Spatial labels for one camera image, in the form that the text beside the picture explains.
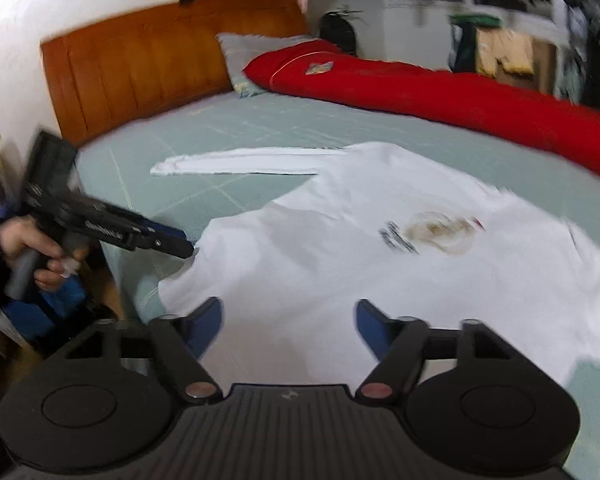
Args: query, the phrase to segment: red blanket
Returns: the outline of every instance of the red blanket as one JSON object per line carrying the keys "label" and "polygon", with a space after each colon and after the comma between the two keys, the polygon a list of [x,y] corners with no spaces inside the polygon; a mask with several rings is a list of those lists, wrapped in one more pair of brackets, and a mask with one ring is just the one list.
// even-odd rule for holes
{"label": "red blanket", "polygon": [[273,92],[477,130],[600,175],[600,112],[480,75],[358,59],[323,40],[262,54],[244,73]]}

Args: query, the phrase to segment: wooden headboard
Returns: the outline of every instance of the wooden headboard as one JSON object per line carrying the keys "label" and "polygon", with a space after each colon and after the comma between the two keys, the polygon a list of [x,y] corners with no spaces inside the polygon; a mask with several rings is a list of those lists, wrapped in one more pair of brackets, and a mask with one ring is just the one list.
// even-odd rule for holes
{"label": "wooden headboard", "polygon": [[231,89],[218,32],[307,34],[296,0],[198,0],[93,23],[42,43],[62,136],[81,146],[134,119]]}

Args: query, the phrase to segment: person's hand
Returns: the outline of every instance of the person's hand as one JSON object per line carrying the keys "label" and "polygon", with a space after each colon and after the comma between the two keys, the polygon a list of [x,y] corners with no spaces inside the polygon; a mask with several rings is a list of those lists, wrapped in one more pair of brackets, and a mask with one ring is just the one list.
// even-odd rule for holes
{"label": "person's hand", "polygon": [[[64,265],[60,261],[63,256],[62,248],[36,227],[33,218],[12,218],[0,225],[0,248],[8,263],[25,247],[35,249],[51,258],[47,269],[36,270],[36,286],[47,292],[58,290],[64,283],[62,275],[65,273]],[[73,256],[78,261],[82,260],[86,257],[86,251],[75,251]]]}

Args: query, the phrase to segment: black backpack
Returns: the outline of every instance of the black backpack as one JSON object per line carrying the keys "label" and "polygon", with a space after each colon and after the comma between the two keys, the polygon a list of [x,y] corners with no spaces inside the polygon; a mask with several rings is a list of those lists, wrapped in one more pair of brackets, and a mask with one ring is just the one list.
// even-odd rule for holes
{"label": "black backpack", "polygon": [[333,43],[345,54],[358,55],[356,31],[337,12],[327,12],[320,19],[320,38]]}

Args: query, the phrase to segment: light blue pillow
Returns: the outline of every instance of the light blue pillow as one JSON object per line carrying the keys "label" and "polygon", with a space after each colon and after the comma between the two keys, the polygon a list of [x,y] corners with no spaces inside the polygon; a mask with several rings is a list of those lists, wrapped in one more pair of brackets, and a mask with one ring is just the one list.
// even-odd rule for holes
{"label": "light blue pillow", "polygon": [[280,50],[315,39],[311,36],[293,36],[291,38],[270,38],[253,34],[244,36],[230,32],[221,32],[216,35],[216,38],[220,42],[222,54],[224,54],[224,62],[231,84],[240,97],[252,97],[266,92],[264,88],[260,88],[244,75],[243,70],[253,59],[265,52]]}

